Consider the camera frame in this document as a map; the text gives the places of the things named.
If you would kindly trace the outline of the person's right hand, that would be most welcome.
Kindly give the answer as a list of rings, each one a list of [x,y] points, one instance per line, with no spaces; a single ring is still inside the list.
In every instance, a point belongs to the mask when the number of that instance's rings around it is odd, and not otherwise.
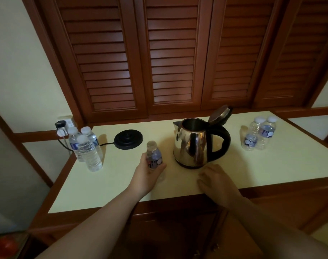
[[[231,178],[225,173],[225,171],[222,186],[215,190],[201,190],[201,192],[206,194],[216,204],[230,210],[233,210],[234,207],[239,206],[239,204],[243,201],[243,197],[238,188],[233,183]]]

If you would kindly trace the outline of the person's left hand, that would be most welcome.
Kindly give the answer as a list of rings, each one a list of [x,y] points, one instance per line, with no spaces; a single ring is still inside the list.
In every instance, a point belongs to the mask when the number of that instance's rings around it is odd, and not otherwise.
[[[140,162],[135,169],[130,184],[127,187],[137,201],[140,201],[154,188],[158,178],[161,175],[155,174],[155,170],[149,169],[146,157],[146,153],[142,153]]]

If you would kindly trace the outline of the small blue-label water bottle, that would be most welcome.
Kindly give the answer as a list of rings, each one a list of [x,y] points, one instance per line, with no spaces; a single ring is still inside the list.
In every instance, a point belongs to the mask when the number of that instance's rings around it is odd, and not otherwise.
[[[162,154],[153,140],[147,142],[146,160],[150,170],[155,170],[162,164]]]

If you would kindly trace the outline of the person's right forearm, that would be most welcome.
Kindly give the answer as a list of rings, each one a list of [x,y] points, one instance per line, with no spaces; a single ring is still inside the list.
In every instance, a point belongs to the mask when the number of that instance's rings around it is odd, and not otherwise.
[[[232,196],[224,205],[267,258],[328,259],[328,245],[283,224],[247,198]]]

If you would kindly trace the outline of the person's left forearm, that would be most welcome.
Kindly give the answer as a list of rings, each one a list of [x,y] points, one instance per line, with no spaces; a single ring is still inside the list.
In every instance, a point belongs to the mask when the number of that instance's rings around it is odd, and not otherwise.
[[[129,185],[35,259],[106,259],[135,205],[153,186]]]

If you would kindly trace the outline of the stainless steel electric kettle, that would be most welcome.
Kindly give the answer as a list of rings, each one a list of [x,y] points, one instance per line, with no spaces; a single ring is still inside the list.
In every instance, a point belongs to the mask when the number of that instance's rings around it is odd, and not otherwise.
[[[231,145],[231,136],[224,125],[232,112],[233,107],[223,105],[207,121],[186,118],[173,122],[176,162],[187,169],[198,169],[224,156]]]

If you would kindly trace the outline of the black kettle base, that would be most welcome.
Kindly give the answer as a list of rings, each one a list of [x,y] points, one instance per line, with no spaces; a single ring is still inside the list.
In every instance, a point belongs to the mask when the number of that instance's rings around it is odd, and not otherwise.
[[[143,135],[138,130],[124,130],[114,138],[114,145],[121,150],[129,150],[138,147],[143,142]]]

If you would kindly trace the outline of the brown wooden cabinet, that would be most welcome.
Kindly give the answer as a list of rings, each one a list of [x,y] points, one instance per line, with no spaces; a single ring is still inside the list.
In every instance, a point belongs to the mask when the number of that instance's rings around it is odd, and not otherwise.
[[[77,187],[54,185],[29,231],[54,244],[100,207],[123,186]],[[164,181],[135,206],[110,258],[261,258],[262,253],[240,222],[214,204],[196,186],[192,195],[162,193]],[[285,224],[312,233],[328,222],[328,177],[241,188],[240,193]]]

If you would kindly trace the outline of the clear plastic water bottle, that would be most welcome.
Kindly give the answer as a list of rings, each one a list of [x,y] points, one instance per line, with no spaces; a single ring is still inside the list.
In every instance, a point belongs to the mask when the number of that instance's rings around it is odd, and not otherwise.
[[[71,146],[72,151],[74,152],[77,160],[79,162],[83,162],[84,163],[84,158],[79,150],[79,143],[77,138],[82,135],[79,131],[77,127],[69,127],[67,130],[68,133],[68,141],[69,144]]]
[[[260,126],[256,145],[257,150],[264,150],[267,147],[277,128],[277,120],[276,116],[269,116]]]
[[[78,150],[91,172],[97,172],[102,169],[102,161],[95,145],[90,141],[87,135],[77,137]]]
[[[242,147],[246,151],[252,151],[258,141],[258,135],[261,129],[261,125],[265,122],[264,117],[256,117],[254,120],[249,124],[248,130],[244,136]]]
[[[103,160],[103,152],[101,150],[101,147],[100,147],[100,144],[98,142],[96,134],[93,133],[92,129],[89,126],[82,127],[81,128],[81,133],[83,135],[86,135],[89,138],[89,140],[94,144],[94,146],[95,146],[95,148],[98,152],[98,155],[99,155],[99,157],[102,161]]]

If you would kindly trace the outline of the brown louvered wooden shutter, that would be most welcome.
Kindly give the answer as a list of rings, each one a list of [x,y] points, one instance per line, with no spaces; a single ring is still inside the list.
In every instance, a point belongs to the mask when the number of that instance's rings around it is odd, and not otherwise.
[[[149,114],[201,108],[214,0],[134,0]]]
[[[213,0],[201,109],[250,107],[284,0]]]
[[[328,0],[288,0],[254,108],[301,107],[328,66]]]
[[[134,0],[38,0],[87,122],[148,115]]]

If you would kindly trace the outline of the red round object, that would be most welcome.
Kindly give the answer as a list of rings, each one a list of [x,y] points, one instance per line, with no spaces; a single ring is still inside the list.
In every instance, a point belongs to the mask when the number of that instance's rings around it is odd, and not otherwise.
[[[11,259],[19,251],[19,243],[14,235],[0,237],[0,259]]]

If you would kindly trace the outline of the white wall socket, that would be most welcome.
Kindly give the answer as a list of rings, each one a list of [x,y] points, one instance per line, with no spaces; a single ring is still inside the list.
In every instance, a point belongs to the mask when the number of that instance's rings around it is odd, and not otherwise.
[[[65,120],[67,122],[67,125],[65,127],[66,130],[68,130],[69,127],[75,127],[76,126],[75,121],[73,119],[73,116],[60,116],[60,117],[58,117],[57,121],[60,121],[60,120]]]

